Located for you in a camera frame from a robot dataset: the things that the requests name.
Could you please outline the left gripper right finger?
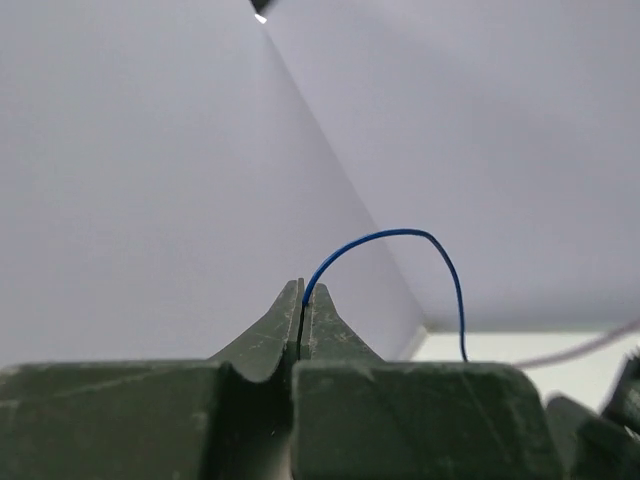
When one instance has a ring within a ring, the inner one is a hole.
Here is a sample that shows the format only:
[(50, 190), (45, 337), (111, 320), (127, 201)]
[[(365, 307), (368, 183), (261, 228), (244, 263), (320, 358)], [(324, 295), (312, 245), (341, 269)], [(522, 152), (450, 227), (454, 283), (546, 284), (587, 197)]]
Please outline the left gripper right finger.
[(375, 478), (379, 414), (368, 375), (383, 360), (340, 317), (323, 284), (303, 308), (298, 347), (298, 477)]

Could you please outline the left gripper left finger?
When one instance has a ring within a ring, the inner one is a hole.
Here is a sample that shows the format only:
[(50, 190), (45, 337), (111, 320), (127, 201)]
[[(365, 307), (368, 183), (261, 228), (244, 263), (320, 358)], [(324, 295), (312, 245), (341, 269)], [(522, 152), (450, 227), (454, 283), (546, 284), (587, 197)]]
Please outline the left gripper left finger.
[(211, 429), (211, 479), (289, 479), (292, 367), (299, 359), (302, 279), (216, 353), (224, 375)]

